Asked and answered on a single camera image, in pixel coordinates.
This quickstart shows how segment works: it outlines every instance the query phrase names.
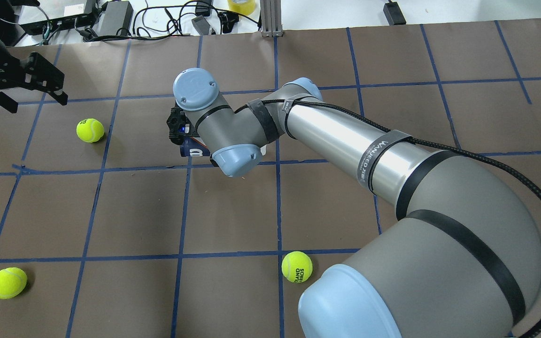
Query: black cable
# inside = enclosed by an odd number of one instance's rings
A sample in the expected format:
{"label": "black cable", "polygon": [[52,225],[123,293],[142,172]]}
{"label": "black cable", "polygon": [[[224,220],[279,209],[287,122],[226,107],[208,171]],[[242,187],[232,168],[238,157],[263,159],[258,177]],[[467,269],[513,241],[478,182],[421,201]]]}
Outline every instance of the black cable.
{"label": "black cable", "polygon": [[[282,99],[274,99],[274,100],[262,100],[262,103],[266,104],[266,103],[282,103],[284,102],[285,100],[282,100]],[[303,105],[303,106],[308,106],[308,107],[324,107],[324,108],[331,108],[331,109],[335,109],[337,111],[341,111],[347,115],[350,115],[354,118],[357,118],[358,120],[361,120],[362,122],[365,122],[366,124],[369,124],[379,130],[381,130],[382,132],[389,132],[391,131],[391,129],[389,128],[385,128],[384,126],[376,123],[376,122],[373,122],[363,116],[360,116],[348,109],[345,109],[345,108],[342,108],[342,107],[339,107],[339,106],[336,106],[336,105],[332,105],[330,103],[324,103],[324,102],[307,102],[307,101],[294,101],[294,105]],[[242,111],[243,109],[245,109],[247,107],[247,105],[243,105],[241,107],[239,107],[235,113],[238,113],[239,111]],[[475,154],[473,152],[469,152],[468,150],[463,150],[463,149],[459,149],[459,148],[456,148],[456,147],[452,147],[452,146],[447,146],[445,144],[440,144],[440,143],[435,143],[435,142],[431,142],[431,141],[425,141],[423,139],[418,139],[418,138],[411,138],[410,139],[410,142],[414,143],[414,144],[419,144],[421,146],[426,146],[426,147],[431,147],[431,148],[436,148],[436,149],[442,149],[442,150],[449,150],[451,152],[454,152],[454,153],[457,153],[457,154],[460,154],[462,156],[465,156],[465,157],[468,157],[468,158],[471,158],[473,160],[477,160],[479,162],[483,162],[483,163],[486,163],[486,164],[489,164],[489,165],[492,165],[493,167],[496,167],[500,170],[503,170],[505,171],[506,173],[508,173],[509,175],[513,176],[515,179],[519,180],[524,186],[526,186],[530,191],[532,191],[532,193],[539,198],[539,200],[541,201],[541,188],[539,188],[534,182],[532,182],[530,179],[528,179],[527,177],[525,177],[522,173],[520,173],[519,171],[513,169],[512,167],[506,165],[505,163],[502,163],[500,161],[496,161],[492,158],[488,158],[488,157],[485,157],[485,156],[482,156],[480,154]],[[529,329],[527,332],[525,332],[524,334],[522,334],[521,336],[519,336],[519,338],[535,338],[535,336],[537,336],[539,333],[541,332],[541,319],[531,328]]]}
{"label": "black cable", "polygon": [[[186,8],[186,7],[199,7],[199,6],[204,6],[204,7],[208,7],[210,9],[213,9],[214,11],[216,11],[216,15],[218,15],[219,12],[224,12],[224,13],[234,13],[234,14],[237,14],[239,16],[242,16],[242,17],[245,17],[246,19],[248,19],[249,21],[251,22],[254,22],[254,23],[258,23],[256,20],[252,19],[251,17],[247,16],[247,15],[243,15],[241,13],[237,13],[237,12],[234,12],[234,11],[230,11],[230,10],[227,10],[227,9],[219,9],[219,8],[216,8],[214,6],[210,6],[208,4],[197,4],[197,5],[190,5],[191,3],[195,3],[195,2],[198,2],[197,0],[190,0],[188,2],[186,2],[185,4],[183,5],[177,5],[177,6],[154,6],[154,7],[146,7],[146,8],[142,8],[140,9],[139,11],[137,11],[137,13],[135,13],[135,17],[133,18],[133,28],[132,28],[132,32],[133,32],[133,35],[136,35],[136,31],[135,31],[135,25],[137,24],[137,18],[139,16],[140,13],[144,13],[150,9],[160,9],[160,8],[181,8],[180,10],[180,13],[179,13],[179,17],[181,17],[183,15],[183,9]],[[178,19],[178,32],[180,35],[183,35],[183,29],[182,29],[182,25],[181,25],[181,22],[180,22],[180,19]]]}
{"label": "black cable", "polygon": [[150,34],[150,33],[149,33],[145,28],[143,28],[143,27],[137,27],[137,36],[141,36],[141,34],[139,34],[139,30],[144,30],[144,31],[147,33],[148,37],[152,37],[152,34]]}
{"label": "black cable", "polygon": [[129,28],[124,28],[124,27],[120,27],[118,28],[118,30],[116,30],[116,35],[118,35],[119,32],[122,32],[122,31],[126,31],[127,34],[131,34],[131,31],[129,30]]}
{"label": "black cable", "polygon": [[42,41],[43,45],[49,45],[49,41],[54,37],[54,34],[60,31],[60,28],[62,28],[62,25],[59,25],[53,32],[49,33],[49,36]]}

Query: clear tape roll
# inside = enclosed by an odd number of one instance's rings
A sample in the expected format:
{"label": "clear tape roll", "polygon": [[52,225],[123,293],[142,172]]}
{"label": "clear tape roll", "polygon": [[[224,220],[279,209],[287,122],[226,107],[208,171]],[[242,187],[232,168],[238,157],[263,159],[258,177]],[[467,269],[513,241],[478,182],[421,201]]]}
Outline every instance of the clear tape roll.
{"label": "clear tape roll", "polygon": [[229,10],[243,15],[250,15],[256,9],[255,0],[227,0]]}

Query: yellow tennis ball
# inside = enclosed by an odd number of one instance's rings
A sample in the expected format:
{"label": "yellow tennis ball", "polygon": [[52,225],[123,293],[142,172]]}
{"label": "yellow tennis ball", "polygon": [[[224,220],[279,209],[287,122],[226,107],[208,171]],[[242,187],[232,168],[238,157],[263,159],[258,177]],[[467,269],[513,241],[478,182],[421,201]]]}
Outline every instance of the yellow tennis ball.
{"label": "yellow tennis ball", "polygon": [[312,274],[312,261],[303,252],[290,252],[281,263],[281,272],[292,283],[306,282]]}
{"label": "yellow tennis ball", "polygon": [[77,136],[84,142],[97,142],[103,137],[103,133],[103,124],[95,118],[86,118],[77,124]]}
{"label": "yellow tennis ball", "polygon": [[0,300],[16,297],[26,287],[26,274],[19,268],[0,270]]}

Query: black strap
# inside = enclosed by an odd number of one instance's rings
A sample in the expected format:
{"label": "black strap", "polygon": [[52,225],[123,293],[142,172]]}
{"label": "black strap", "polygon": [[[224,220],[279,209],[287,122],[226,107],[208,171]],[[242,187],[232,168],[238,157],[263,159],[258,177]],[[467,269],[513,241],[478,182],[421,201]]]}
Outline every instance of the black strap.
{"label": "black strap", "polygon": [[360,158],[358,163],[358,175],[356,178],[358,182],[365,188],[373,192],[373,172],[380,157],[386,152],[391,146],[404,141],[411,136],[407,133],[401,131],[392,130],[388,133],[384,133],[374,140],[373,143],[367,148],[367,151],[364,152],[363,156]]}
{"label": "black strap", "polygon": [[264,130],[264,135],[266,136],[266,141],[271,143],[279,138],[279,130],[277,130],[277,125],[275,120],[273,120],[269,110],[266,109],[262,100],[255,99],[247,103],[247,107],[251,109],[254,116],[258,119],[262,130]]}
{"label": "black strap", "polygon": [[410,174],[408,179],[406,179],[406,182],[404,182],[404,186],[402,186],[402,190],[398,196],[398,201],[395,204],[395,217],[398,220],[401,220],[406,216],[406,210],[408,210],[408,204],[410,203],[412,194],[415,193],[415,190],[417,190],[417,187],[425,176],[429,174],[429,171],[435,168],[436,165],[442,163],[442,161],[453,156],[458,155],[449,151],[437,152],[426,158],[425,161],[419,164],[416,169],[412,171],[412,174]]}
{"label": "black strap", "polygon": [[200,116],[200,118],[197,120],[197,122],[195,123],[194,129],[197,131],[197,128],[200,126],[202,122],[204,122],[204,120],[206,120],[206,118],[208,118],[208,116],[216,113],[217,111],[221,109],[226,109],[226,108],[231,109],[229,105],[221,105],[221,106],[216,106],[213,109],[208,110],[207,112],[204,113],[204,115]]}
{"label": "black strap", "polygon": [[509,268],[504,265],[500,257],[473,231],[454,218],[431,210],[415,210],[406,218],[415,218],[427,222],[464,246],[483,265],[494,279],[494,282],[498,284],[502,293],[504,293],[513,314],[513,325],[517,324],[526,315],[526,301],[517,280],[515,280],[515,277]]}
{"label": "black strap", "polygon": [[287,135],[289,135],[289,137],[291,137],[292,139],[296,139],[296,138],[292,135],[292,133],[289,132],[289,127],[287,126],[287,118],[289,117],[290,111],[292,111],[292,107],[294,106],[294,101],[301,100],[303,98],[314,98],[314,96],[310,94],[303,94],[303,93],[295,94],[291,98],[285,99],[285,101],[283,102],[283,107],[281,109],[283,113],[285,113],[285,121],[283,122],[285,126],[285,133],[287,133]]}

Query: power adapter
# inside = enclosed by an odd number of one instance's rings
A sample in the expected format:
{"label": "power adapter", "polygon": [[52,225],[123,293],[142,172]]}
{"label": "power adapter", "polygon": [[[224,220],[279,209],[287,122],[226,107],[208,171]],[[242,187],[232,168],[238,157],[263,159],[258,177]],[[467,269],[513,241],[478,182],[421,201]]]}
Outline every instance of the power adapter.
{"label": "power adapter", "polygon": [[404,15],[402,14],[400,6],[398,6],[397,2],[392,2],[390,0],[387,4],[385,4],[384,13],[390,26],[406,25],[406,19],[404,19]]}

